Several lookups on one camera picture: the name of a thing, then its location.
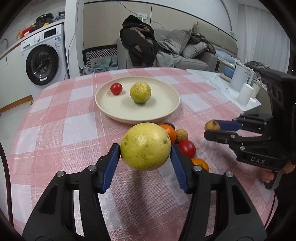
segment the marble countertop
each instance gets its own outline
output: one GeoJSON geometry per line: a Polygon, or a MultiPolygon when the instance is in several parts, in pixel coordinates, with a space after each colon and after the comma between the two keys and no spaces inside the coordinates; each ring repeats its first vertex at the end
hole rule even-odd
{"type": "Polygon", "coordinates": [[[227,99],[229,99],[242,111],[247,111],[261,105],[259,100],[252,97],[249,100],[249,103],[247,105],[240,104],[237,101],[239,92],[230,86],[230,82],[222,79],[219,73],[195,70],[195,69],[187,69],[187,71],[192,74],[198,75],[206,83],[208,83],[209,85],[214,87],[216,90],[218,90],[221,94],[223,94],[227,99]]]}
{"type": "Polygon", "coordinates": [[[35,30],[34,32],[32,32],[32,33],[26,35],[25,37],[23,37],[22,39],[18,40],[18,41],[17,41],[16,43],[14,43],[13,45],[11,45],[11,46],[10,46],[8,49],[6,49],[2,54],[0,54],[0,60],[3,59],[3,58],[4,58],[7,54],[9,54],[12,50],[14,50],[17,46],[19,46],[20,43],[21,43],[22,41],[24,41],[25,39],[27,39],[27,38],[33,36],[33,35],[36,34],[36,33],[41,32],[41,31],[43,31],[43,30],[45,30],[45,29],[47,29],[47,28],[50,28],[50,27],[53,27],[53,26],[59,25],[59,24],[61,24],[61,23],[63,23],[63,22],[65,22],[64,19],[58,20],[58,21],[56,21],[56,22],[53,22],[53,23],[51,23],[51,24],[49,24],[49,25],[46,25],[46,26],[44,26],[44,27],[42,27],[42,28],[39,28],[39,29],[35,30]]]}

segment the green guava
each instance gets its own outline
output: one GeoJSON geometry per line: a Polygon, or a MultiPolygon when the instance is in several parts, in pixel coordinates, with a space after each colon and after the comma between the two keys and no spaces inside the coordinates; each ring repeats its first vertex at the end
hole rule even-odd
{"type": "Polygon", "coordinates": [[[145,103],[150,99],[151,89],[145,82],[137,82],[130,89],[130,95],[136,103],[145,103]]]}
{"type": "Polygon", "coordinates": [[[172,144],[168,133],[153,123],[133,126],[121,141],[122,160],[139,171],[161,167],[170,155],[172,144]]]}

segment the floor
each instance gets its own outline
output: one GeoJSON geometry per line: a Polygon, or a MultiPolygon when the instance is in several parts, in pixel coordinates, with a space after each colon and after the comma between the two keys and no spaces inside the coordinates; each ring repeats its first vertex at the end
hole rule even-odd
{"type": "MultiPolygon", "coordinates": [[[[5,111],[0,116],[0,142],[4,149],[6,158],[10,156],[13,141],[17,135],[19,126],[30,108],[29,102],[5,111]]],[[[6,199],[3,193],[5,188],[5,175],[3,164],[0,159],[0,209],[8,217],[6,199]]]]}
{"type": "Polygon", "coordinates": [[[9,158],[13,141],[17,135],[19,126],[30,108],[29,102],[5,111],[0,116],[0,142],[3,146],[6,158],[9,158]]]}

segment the white cabinet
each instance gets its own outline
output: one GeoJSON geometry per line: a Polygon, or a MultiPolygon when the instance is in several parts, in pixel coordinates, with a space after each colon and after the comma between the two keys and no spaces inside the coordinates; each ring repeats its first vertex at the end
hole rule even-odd
{"type": "Polygon", "coordinates": [[[7,63],[17,99],[31,95],[28,85],[29,78],[26,73],[26,63],[20,53],[20,46],[7,55],[7,63]]]}
{"type": "Polygon", "coordinates": [[[18,46],[0,60],[0,108],[29,95],[25,60],[18,46]]]}
{"type": "Polygon", "coordinates": [[[6,58],[0,60],[0,108],[17,101],[6,58]]]}

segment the white plate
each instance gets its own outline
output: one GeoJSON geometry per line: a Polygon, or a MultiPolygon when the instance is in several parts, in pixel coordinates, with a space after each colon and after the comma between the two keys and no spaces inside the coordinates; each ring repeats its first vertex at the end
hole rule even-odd
{"type": "Polygon", "coordinates": [[[128,76],[104,84],[96,93],[96,104],[105,115],[128,124],[158,122],[173,113],[180,104],[178,92],[167,83],[144,76],[128,76]],[[151,88],[151,97],[144,104],[135,103],[130,89],[136,82],[146,82],[151,88]],[[120,95],[113,95],[110,86],[120,83],[120,95]]]}

